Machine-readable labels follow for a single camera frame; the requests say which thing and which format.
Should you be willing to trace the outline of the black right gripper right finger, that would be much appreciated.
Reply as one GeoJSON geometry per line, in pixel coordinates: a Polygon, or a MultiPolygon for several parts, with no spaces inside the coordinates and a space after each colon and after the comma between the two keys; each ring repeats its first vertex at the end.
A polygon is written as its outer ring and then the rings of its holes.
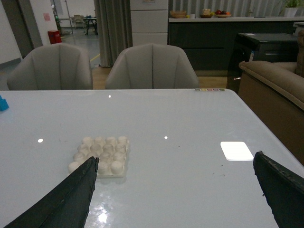
{"type": "Polygon", "coordinates": [[[304,179],[283,165],[256,152],[255,175],[280,228],[304,226],[304,179]]]}

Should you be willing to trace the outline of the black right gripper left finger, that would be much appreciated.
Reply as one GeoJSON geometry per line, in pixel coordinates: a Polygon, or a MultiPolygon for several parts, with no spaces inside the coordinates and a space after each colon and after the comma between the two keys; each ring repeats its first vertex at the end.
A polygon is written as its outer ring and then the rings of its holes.
{"type": "Polygon", "coordinates": [[[7,228],[83,228],[95,190],[99,159],[90,157],[7,228]]]}

